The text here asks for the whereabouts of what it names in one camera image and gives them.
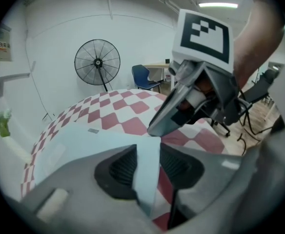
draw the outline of red and white tablecloth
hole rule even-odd
[[[65,109],[56,120],[45,128],[34,144],[32,163],[26,165],[21,183],[21,197],[35,187],[34,167],[36,157],[44,150],[46,144],[68,122],[75,121],[89,127],[117,131],[127,134],[147,136],[147,127],[158,111],[166,96],[146,90],[122,89],[104,92],[81,100]],[[222,141],[212,127],[204,120],[182,128],[162,137],[163,143],[171,143],[199,149],[212,153],[227,153]],[[172,202],[172,185],[164,170],[160,168],[158,190],[156,192],[156,212],[153,221],[165,230],[170,203]]]

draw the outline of table leg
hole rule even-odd
[[[174,88],[174,83],[175,83],[175,76],[171,75],[171,91]]]
[[[275,108],[275,106],[276,106],[275,103],[271,106],[270,110],[268,111],[267,115],[264,118],[265,121],[268,119],[268,117],[270,116],[270,114],[273,111],[273,109]]]

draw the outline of white vase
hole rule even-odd
[[[10,136],[3,137],[3,141],[8,148],[25,163],[30,164],[32,161],[32,155],[26,152],[13,138]]]

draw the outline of fan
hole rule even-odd
[[[106,83],[117,75],[120,64],[120,55],[115,46],[101,39],[85,43],[74,60],[75,71],[83,81],[103,85],[106,91]]]

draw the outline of wooden floor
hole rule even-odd
[[[243,91],[246,91],[249,89],[252,85],[246,85],[243,88]],[[170,83],[164,82],[161,84],[161,93],[168,95],[170,93]],[[250,115],[250,121],[253,132],[257,133],[265,128],[271,127],[275,120],[279,117],[279,112],[277,108],[272,111],[267,121],[264,120],[265,116],[267,115],[270,107],[272,106],[272,103],[264,103],[262,101],[259,101],[255,103],[251,109],[249,110]],[[246,141],[246,148],[249,148],[251,146],[254,146],[258,144],[259,142],[255,139],[253,139],[246,130],[251,133],[250,127],[248,123],[246,122],[245,126],[243,127],[239,121],[237,123],[234,123],[230,125],[228,128],[230,129],[230,136],[226,137],[225,134],[227,133],[227,130],[225,130],[220,124],[213,127],[214,130],[217,132],[217,134],[220,136],[222,142],[224,143],[226,149],[228,152],[232,155],[241,155],[244,151],[244,143],[242,140],[237,141],[240,134],[242,133],[242,138]],[[263,138],[268,135],[270,130],[267,130],[261,134],[258,134],[254,136],[258,140],[263,140]]]

